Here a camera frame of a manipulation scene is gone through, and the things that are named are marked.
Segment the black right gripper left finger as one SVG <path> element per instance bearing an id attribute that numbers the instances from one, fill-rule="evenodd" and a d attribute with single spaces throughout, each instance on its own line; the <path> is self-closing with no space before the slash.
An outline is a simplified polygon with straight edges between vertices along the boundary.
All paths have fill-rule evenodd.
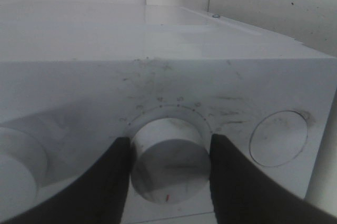
<path id="1" fill-rule="evenodd" d="M 128 193 L 131 142 L 117 138 L 78 179 L 6 223 L 120 223 Z"/>

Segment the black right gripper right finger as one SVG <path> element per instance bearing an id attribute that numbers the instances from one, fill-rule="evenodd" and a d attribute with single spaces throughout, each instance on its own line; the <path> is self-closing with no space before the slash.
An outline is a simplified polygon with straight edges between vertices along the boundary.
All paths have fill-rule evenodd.
<path id="1" fill-rule="evenodd" d="M 217 223 L 336 223 L 266 176 L 225 135 L 212 135 L 210 159 Z"/>

